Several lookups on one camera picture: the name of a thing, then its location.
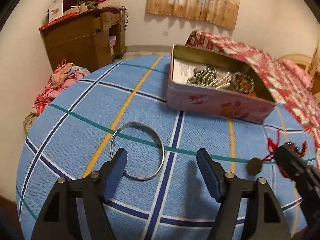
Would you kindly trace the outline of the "brown wooden desk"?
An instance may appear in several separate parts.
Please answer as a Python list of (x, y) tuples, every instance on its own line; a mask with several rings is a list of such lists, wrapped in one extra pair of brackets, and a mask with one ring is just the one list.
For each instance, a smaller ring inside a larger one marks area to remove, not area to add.
[[(121, 59), (126, 51), (126, 9), (94, 9), (40, 31), (52, 70), (63, 59), (90, 72)], [(114, 56), (108, 38), (116, 36)]]

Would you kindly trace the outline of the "blue plaid tablecloth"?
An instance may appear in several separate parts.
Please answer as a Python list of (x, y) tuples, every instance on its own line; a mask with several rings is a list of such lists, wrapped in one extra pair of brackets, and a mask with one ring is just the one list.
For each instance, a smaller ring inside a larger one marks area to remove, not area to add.
[(206, 239), (219, 204), (209, 195), (196, 163), (205, 148), (226, 171), (248, 178), (246, 163), (268, 154), (267, 141), (307, 145), (316, 165), (316, 139), (277, 105), (263, 124), (185, 113), (166, 106), (169, 57), (114, 63), (60, 94), (33, 123), (17, 171), (17, 209), (25, 239), (59, 177), (80, 179), (110, 159), (108, 142), (129, 121), (149, 125), (161, 137), (165, 156), (151, 135), (133, 127), (115, 139), (128, 154), (128, 174), (105, 206), (117, 239)]

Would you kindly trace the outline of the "pink metal tin box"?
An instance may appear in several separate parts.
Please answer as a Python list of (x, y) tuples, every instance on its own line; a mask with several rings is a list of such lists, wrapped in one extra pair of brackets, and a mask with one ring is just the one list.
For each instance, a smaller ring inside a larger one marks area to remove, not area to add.
[[(186, 84), (176, 83), (173, 61), (205, 64)], [(167, 106), (186, 112), (262, 123), (273, 111), (276, 102), (271, 93), (247, 63), (221, 53), (174, 45), (171, 52), (167, 88)]]

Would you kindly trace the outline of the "beige side curtain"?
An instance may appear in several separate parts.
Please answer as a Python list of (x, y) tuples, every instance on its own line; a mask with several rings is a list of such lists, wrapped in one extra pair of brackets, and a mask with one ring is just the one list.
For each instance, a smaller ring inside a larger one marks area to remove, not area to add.
[(317, 46), (313, 52), (312, 60), (308, 66), (308, 74), (312, 78), (314, 78), (315, 74), (317, 73), (317, 69), (320, 61), (319, 55), (320, 55), (320, 52), (319, 52), (319, 40), (318, 40)]

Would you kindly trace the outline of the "pink clothes pile on floor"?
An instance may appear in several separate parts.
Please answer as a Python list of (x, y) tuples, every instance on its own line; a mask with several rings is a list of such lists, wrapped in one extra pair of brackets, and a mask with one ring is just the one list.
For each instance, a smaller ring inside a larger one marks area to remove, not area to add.
[(33, 105), (33, 114), (42, 114), (44, 109), (63, 91), (89, 74), (90, 71), (87, 68), (67, 63), (63, 59), (50, 76), (44, 91), (37, 96)]

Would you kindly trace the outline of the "red patterned bedspread bed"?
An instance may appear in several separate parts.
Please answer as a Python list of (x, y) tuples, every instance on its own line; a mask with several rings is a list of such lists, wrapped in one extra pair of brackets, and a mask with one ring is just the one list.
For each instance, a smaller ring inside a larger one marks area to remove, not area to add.
[(319, 105), (302, 81), (287, 66), (263, 50), (207, 31), (193, 30), (187, 46), (225, 54), (248, 63), (266, 87), (313, 138), (319, 162)]

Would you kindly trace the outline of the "pink pillow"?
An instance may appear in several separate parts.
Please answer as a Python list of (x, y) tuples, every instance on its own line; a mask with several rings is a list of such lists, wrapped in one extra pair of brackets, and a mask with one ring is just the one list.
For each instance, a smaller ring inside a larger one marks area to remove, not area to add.
[(310, 74), (291, 60), (283, 59), (282, 64), (301, 81), (307, 90), (312, 90), (313, 78)]

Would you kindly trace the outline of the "red flat box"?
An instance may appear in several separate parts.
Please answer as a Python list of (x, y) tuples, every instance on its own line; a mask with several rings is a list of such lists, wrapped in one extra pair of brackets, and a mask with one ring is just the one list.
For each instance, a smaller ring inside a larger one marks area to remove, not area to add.
[(55, 25), (55, 24), (57, 24), (59, 22), (62, 22), (62, 21), (65, 21), (65, 20), (67, 20), (69, 18), (73, 18), (73, 17), (75, 17), (77, 15), (79, 15), (79, 12), (73, 12), (73, 13), (64, 15), (64, 16), (62, 16), (60, 18), (57, 18), (57, 19), (55, 19), (55, 20), (53, 20), (53, 21), (51, 21), (49, 23), (46, 23), (45, 25), (43, 25), (42, 27), (39, 28), (39, 31), (43, 31), (44, 29), (47, 29), (52, 25)]

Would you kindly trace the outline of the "cream wooden headboard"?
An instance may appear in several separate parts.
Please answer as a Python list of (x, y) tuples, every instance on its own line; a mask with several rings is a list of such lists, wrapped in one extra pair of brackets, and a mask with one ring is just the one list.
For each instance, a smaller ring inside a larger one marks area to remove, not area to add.
[[(308, 66), (309, 66), (309, 64), (310, 64), (310, 62), (312, 60), (311, 57), (306, 56), (304, 54), (287, 54), (285, 56), (280, 57), (278, 59), (278, 61), (280, 61), (282, 63), (283, 59), (288, 59), (288, 60), (293, 61), (298, 66), (303, 68), (306, 72), (307, 72)], [(312, 90), (310, 92), (313, 95), (319, 93), (319, 65), (318, 65), (317, 73), (315, 74), (315, 76), (313, 78), (313, 88), (312, 88)]]

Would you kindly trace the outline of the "red tassel charm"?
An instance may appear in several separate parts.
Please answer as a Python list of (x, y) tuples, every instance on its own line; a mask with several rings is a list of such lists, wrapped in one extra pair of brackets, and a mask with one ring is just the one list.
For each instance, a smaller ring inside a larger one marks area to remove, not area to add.
[(285, 144), (280, 145), (280, 130), (277, 130), (276, 142), (268, 138), (267, 148), (269, 154), (265, 158), (259, 159), (254, 157), (248, 161), (246, 170), (250, 176), (259, 174), (264, 163), (274, 160), (281, 175), (284, 178), (292, 180), (294, 173), (299, 173), (298, 168), (294, 168), (294, 164), (299, 163), (299, 158), (305, 157), (308, 147), (306, 141), (303, 142), (301, 150), (291, 141), (286, 141)]

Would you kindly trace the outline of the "white product box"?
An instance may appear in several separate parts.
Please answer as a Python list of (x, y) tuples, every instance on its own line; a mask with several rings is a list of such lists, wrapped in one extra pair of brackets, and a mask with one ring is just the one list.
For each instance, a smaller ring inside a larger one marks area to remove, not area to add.
[(63, 16), (63, 0), (51, 0), (48, 9), (48, 19), (52, 22)]

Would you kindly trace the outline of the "boxes in desk shelf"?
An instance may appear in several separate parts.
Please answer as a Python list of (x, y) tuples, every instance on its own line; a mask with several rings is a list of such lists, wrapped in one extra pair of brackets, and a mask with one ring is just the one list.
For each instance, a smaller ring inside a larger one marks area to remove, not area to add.
[(116, 36), (110, 36), (108, 38), (109, 45), (110, 45), (110, 55), (111, 57), (114, 56), (114, 46), (116, 45)]

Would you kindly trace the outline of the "clothes pile on desk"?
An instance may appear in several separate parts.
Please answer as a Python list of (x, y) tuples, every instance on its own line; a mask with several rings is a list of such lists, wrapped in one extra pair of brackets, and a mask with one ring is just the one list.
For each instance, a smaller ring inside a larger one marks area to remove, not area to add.
[(63, 11), (71, 9), (71, 7), (80, 7), (82, 4), (88, 9), (124, 9), (119, 1), (115, 0), (62, 0)]

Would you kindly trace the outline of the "silver bangle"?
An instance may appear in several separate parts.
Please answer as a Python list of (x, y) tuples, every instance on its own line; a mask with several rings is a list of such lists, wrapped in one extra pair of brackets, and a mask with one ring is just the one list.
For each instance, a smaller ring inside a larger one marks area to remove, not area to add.
[(110, 143), (110, 157), (116, 150), (127, 146), (129, 164), (123, 175), (134, 181), (148, 181), (161, 171), (165, 161), (165, 149), (159, 133), (151, 126), (139, 122), (128, 121), (113, 133)]

